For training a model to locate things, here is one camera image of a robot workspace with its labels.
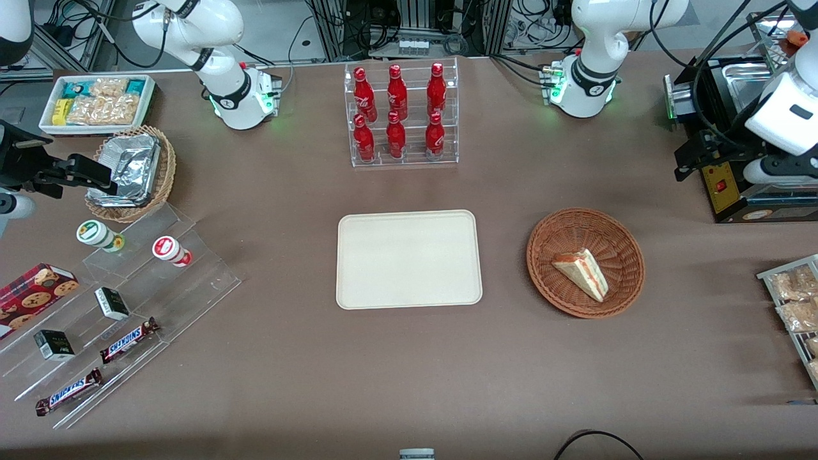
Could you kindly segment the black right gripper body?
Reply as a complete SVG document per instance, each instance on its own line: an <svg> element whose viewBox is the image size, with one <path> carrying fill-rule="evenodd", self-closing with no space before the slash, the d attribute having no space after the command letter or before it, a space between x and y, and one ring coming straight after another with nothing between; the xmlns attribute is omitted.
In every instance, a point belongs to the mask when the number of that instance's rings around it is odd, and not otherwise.
<svg viewBox="0 0 818 460"><path fill-rule="evenodd" d="M41 137L6 121L1 121L1 183L3 189L29 191L30 180L58 180L56 161L46 145L52 139Z"/></svg>

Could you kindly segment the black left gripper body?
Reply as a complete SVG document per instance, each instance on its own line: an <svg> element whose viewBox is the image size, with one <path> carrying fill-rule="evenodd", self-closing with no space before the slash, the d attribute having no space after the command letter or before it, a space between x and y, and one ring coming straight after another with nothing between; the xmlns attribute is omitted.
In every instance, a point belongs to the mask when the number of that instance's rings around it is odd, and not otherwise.
<svg viewBox="0 0 818 460"><path fill-rule="evenodd" d="M719 137L721 137L723 142L720 154L711 154L707 165L703 165L700 170L704 171L727 162L738 161L748 163L751 160L765 157L768 153L766 143L760 139L760 137L757 137L756 134L751 133L747 128L736 128L724 133L724 136Z"/></svg>

